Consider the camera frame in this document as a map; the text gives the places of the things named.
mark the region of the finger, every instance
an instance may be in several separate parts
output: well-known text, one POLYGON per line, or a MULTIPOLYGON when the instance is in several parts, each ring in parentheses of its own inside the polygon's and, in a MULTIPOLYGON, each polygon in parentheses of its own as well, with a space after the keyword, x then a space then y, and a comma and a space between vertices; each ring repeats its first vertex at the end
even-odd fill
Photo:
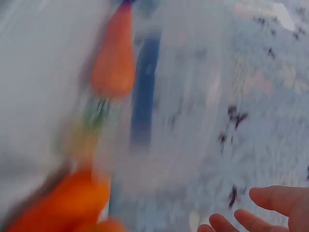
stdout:
POLYGON ((272 226, 244 209, 235 211, 236 220, 250 232, 289 232, 285 227, 272 226))
POLYGON ((215 232, 209 225, 200 225, 197 232, 215 232))
POLYGON ((308 194, 309 188, 284 186, 252 188, 249 191, 250 198, 259 207, 275 210, 285 216, 289 216, 295 203, 308 194))
POLYGON ((238 232, 238 230, 220 214, 211 215, 209 217, 209 222, 216 232, 238 232))

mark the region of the transparent plastic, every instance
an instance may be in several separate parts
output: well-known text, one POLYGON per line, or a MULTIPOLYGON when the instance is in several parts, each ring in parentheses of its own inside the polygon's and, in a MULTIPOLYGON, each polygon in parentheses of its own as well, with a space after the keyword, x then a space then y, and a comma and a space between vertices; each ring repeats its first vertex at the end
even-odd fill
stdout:
POLYGON ((155 193, 198 174, 231 87, 224 16, 216 0, 162 1, 149 20, 134 14, 136 87, 112 104, 95 161, 124 191, 155 193))

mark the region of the orange object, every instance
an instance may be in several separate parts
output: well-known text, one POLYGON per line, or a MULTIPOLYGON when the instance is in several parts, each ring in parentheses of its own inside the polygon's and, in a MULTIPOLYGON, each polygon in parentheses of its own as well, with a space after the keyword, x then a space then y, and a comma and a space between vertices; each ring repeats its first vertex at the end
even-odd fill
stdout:
POLYGON ((107 24, 91 85, 102 98, 122 98, 132 91, 134 79, 131 3, 125 1, 107 24))
POLYGON ((110 196, 110 180, 95 182, 90 170, 70 174, 18 218, 7 232, 71 232, 96 223, 110 196))
POLYGON ((121 221, 109 218, 107 221, 100 224, 85 224, 82 225, 73 232, 127 232, 121 221))

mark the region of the hand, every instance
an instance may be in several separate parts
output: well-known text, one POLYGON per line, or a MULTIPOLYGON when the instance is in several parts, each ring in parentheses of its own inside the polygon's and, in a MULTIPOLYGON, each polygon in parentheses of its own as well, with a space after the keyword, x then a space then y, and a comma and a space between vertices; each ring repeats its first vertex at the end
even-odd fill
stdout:
MULTIPOLYGON (((234 213, 236 220, 250 232, 306 232, 309 230, 309 188, 271 186, 252 188, 250 198, 259 207, 275 210, 289 217, 289 229, 273 226, 244 209, 234 213)), ((199 226, 197 232, 237 232, 223 216, 213 214, 209 225, 199 226)))

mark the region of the orange carrot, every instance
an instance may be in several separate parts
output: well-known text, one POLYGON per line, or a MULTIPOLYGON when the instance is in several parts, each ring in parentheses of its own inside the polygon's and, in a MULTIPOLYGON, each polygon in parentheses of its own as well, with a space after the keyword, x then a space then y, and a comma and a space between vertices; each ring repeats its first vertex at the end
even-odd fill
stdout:
POLYGON ((91 77, 93 90, 102 98, 121 98, 134 85, 131 3, 125 1, 107 25, 102 49, 91 77))
POLYGON ((68 175, 7 232, 71 232, 81 221, 96 223, 110 196, 109 179, 100 181, 92 179, 90 170, 68 175))

